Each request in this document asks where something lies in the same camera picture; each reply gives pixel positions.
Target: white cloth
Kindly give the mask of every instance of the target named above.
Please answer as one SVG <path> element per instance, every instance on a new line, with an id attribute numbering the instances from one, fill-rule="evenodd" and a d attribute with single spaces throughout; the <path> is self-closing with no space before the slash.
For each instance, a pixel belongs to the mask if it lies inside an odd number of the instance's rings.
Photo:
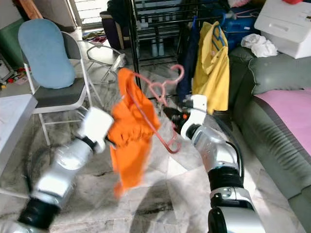
<path id="1" fill-rule="evenodd" d="M 243 37 L 241 46 L 251 49 L 256 57 L 270 57 L 277 55 L 277 48 L 266 37 L 250 34 Z"/>

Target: orange cloth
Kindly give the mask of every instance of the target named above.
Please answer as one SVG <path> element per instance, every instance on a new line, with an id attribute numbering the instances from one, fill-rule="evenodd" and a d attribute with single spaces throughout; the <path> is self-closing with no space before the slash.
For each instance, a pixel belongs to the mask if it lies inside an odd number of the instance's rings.
<path id="1" fill-rule="evenodd" d="M 152 125 L 158 129 L 160 123 L 151 101 L 134 83 L 133 72 L 122 68 L 118 73 L 118 81 L 122 100 L 113 107 L 115 122 L 108 137 L 117 147 L 110 147 L 110 152 L 113 169 L 119 172 L 121 178 L 115 187 L 115 195 L 119 197 L 125 190 L 140 183 L 153 135 L 152 129 L 127 93 L 126 85 Z"/>

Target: storage box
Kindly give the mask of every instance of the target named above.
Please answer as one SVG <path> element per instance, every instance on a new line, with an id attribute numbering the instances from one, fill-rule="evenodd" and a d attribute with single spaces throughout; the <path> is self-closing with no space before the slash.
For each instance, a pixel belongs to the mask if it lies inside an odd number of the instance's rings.
<path id="1" fill-rule="evenodd" d="M 311 3 L 291 5 L 282 0 L 267 0 L 255 28 L 278 51 L 293 58 L 311 56 Z"/>
<path id="2" fill-rule="evenodd" d="M 222 26 L 223 32 L 228 41 L 229 51 L 232 51 L 237 45 L 239 45 L 243 37 L 252 33 L 260 33 L 260 31 L 254 28 L 256 18 L 253 17 L 259 14 L 258 9 L 250 7 L 235 7 L 231 10 L 234 13 L 238 13 L 238 16 L 241 17 L 236 19 L 226 18 Z"/>

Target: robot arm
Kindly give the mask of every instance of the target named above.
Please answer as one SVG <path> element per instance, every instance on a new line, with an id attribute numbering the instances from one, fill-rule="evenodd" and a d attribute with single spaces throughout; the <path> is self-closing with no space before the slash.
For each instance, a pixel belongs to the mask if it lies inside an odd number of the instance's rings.
<path id="1" fill-rule="evenodd" d="M 207 99 L 193 95 L 184 103 L 186 111 L 164 109 L 177 132 L 201 154 L 210 182 L 209 233 L 264 233 L 260 218 L 243 187 L 235 148 L 214 129 L 204 126 Z"/>
<path id="2" fill-rule="evenodd" d="M 55 161 L 35 185 L 18 220 L 7 222 L 2 232 L 48 232 L 54 217 L 72 194 L 76 174 L 93 153 L 104 150 L 104 138 L 112 124 L 113 118 L 109 114 L 90 108 L 78 131 L 78 137 L 69 145 L 58 149 Z"/>

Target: yellow shirt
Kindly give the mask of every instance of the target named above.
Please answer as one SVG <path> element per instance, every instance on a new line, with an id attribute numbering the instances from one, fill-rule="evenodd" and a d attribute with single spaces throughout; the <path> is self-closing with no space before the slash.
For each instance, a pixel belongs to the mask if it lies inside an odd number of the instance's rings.
<path id="1" fill-rule="evenodd" d="M 218 37 L 221 33 L 224 46 L 220 40 L 213 36 L 213 25 L 203 23 L 200 31 L 198 60 L 193 77 L 192 94 L 201 94 L 207 97 L 207 112 L 214 110 L 225 111 L 228 109 L 229 99 L 229 58 L 228 42 L 222 31 L 215 29 Z"/>

